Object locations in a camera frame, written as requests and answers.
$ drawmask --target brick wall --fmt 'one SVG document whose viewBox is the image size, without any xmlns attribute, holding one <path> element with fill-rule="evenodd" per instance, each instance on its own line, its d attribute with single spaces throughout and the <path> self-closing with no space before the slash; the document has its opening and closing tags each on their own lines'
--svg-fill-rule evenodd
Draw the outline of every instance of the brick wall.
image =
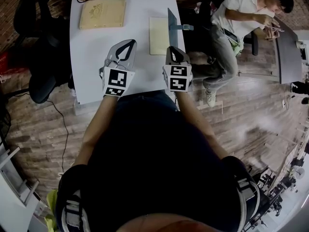
<svg viewBox="0 0 309 232">
<path fill-rule="evenodd" d="M 69 16 L 71 0 L 50 0 L 53 16 Z M 199 0 L 177 0 L 181 7 L 193 7 Z M 292 29 L 309 29 L 309 0 L 294 0 L 295 9 L 279 16 Z M 14 44 L 18 34 L 13 28 L 13 18 L 19 0 L 0 0 L 0 52 Z"/>
</svg>

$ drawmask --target wire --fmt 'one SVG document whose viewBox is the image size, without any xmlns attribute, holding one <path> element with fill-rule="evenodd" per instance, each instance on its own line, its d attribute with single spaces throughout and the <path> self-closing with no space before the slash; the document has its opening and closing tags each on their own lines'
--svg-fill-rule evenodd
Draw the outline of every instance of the wire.
<svg viewBox="0 0 309 232">
<path fill-rule="evenodd" d="M 62 163 L 61 163 L 62 172 L 64 172 L 64 170 L 63 170 L 63 161 L 64 161 L 64 160 L 63 160 L 63 156 L 64 156 L 64 153 L 66 152 L 66 149 L 67 149 L 69 131 L 68 131 L 68 128 L 67 128 L 67 126 L 66 126 L 66 122 L 65 122 L 65 120 L 64 120 L 63 114 L 56 108 L 55 104 L 54 104 L 52 101 L 47 100 L 47 102 L 50 102 L 51 104 L 53 104 L 53 105 L 54 105 L 54 108 L 57 110 L 57 112 L 61 114 L 61 116 L 62 116 L 62 118 L 63 118 L 64 127 L 65 127 L 66 130 L 67 130 L 67 138 L 66 138 L 66 143 L 65 143 L 64 150 L 63 150 L 63 153 L 62 153 Z"/>
</svg>

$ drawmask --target wooden floor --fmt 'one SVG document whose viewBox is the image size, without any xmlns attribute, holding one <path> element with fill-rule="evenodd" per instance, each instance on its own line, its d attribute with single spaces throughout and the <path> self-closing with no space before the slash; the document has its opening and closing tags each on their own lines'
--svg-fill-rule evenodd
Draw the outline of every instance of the wooden floor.
<svg viewBox="0 0 309 232">
<path fill-rule="evenodd" d="M 259 56 L 254 57 L 246 47 L 239 57 L 239 68 L 260 69 L 263 72 L 274 68 L 273 52 L 267 47 L 264 49 L 263 44 L 259 50 Z M 28 79 L 29 73 L 12 78 L 2 84 L 3 92 L 26 88 Z M 202 80 L 193 82 L 190 94 L 213 126 L 222 146 L 230 154 L 252 165 L 254 170 L 266 165 L 278 169 L 291 146 L 276 137 L 275 133 L 291 140 L 300 138 L 301 134 L 296 133 L 295 128 L 308 117 L 308 107 L 300 104 L 299 97 L 290 100 L 288 110 L 282 107 L 282 100 L 291 95 L 289 85 L 260 79 L 236 77 L 221 88 L 217 101 L 223 102 L 223 114 L 220 105 L 205 107 Z M 67 170 L 74 162 L 84 131 L 95 112 L 76 107 L 76 98 L 66 85 L 55 88 L 49 100 L 65 116 L 69 130 L 64 155 L 64 169 Z M 7 142 L 21 148 L 14 158 L 28 180 L 39 180 L 36 191 L 45 200 L 46 194 L 57 188 L 58 173 L 62 172 L 62 153 L 67 133 L 62 117 L 51 103 L 35 104 L 28 95 L 11 98 L 7 109 L 12 118 Z M 268 150 L 264 143 L 273 145 L 274 149 Z"/>
</svg>

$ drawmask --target desk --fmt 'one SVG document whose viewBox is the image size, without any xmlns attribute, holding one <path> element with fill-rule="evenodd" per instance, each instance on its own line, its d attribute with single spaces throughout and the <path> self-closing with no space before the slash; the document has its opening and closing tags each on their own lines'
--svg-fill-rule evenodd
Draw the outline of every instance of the desk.
<svg viewBox="0 0 309 232">
<path fill-rule="evenodd" d="M 270 81 L 277 81 L 281 84 L 291 83 L 302 80 L 302 60 L 300 50 L 296 47 L 298 36 L 282 21 L 280 23 L 284 32 L 274 40 L 276 66 L 279 69 L 279 76 L 260 75 L 239 72 L 239 76 L 262 78 Z"/>
<path fill-rule="evenodd" d="M 98 70 L 104 65 L 109 49 L 127 39 L 137 41 L 136 71 L 126 95 L 166 89 L 162 75 L 165 56 L 150 55 L 149 18 L 168 16 L 168 8 L 180 23 L 176 0 L 126 0 L 123 28 L 80 30 L 83 4 L 72 0 L 70 14 L 70 55 L 77 101 L 100 101 L 102 81 Z M 183 33 L 178 31 L 178 47 L 185 51 Z"/>
</svg>

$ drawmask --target office chair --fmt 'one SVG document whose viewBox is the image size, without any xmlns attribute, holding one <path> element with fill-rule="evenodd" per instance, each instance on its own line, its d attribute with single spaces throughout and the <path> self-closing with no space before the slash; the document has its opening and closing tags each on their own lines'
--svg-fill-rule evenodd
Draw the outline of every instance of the office chair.
<svg viewBox="0 0 309 232">
<path fill-rule="evenodd" d="M 69 83 L 74 88 L 70 63 L 68 20 L 53 18 L 49 0 L 20 0 L 14 16 L 14 28 L 19 33 L 14 49 L 26 38 L 38 38 L 27 52 L 26 63 L 31 72 L 29 94 L 35 103 L 45 102 L 55 87 Z M 36 2 L 41 18 L 37 20 Z"/>
<path fill-rule="evenodd" d="M 192 9 L 180 8 L 180 18 L 182 24 L 194 25 L 194 31 L 183 31 L 184 42 L 187 51 L 199 51 L 212 56 L 213 50 L 209 42 L 211 37 L 208 33 L 211 27 L 211 7 L 212 2 L 219 8 L 224 0 L 202 0 L 199 13 L 196 14 Z M 258 38 L 251 32 L 244 38 L 245 44 L 252 45 L 252 54 L 258 55 Z"/>
</svg>

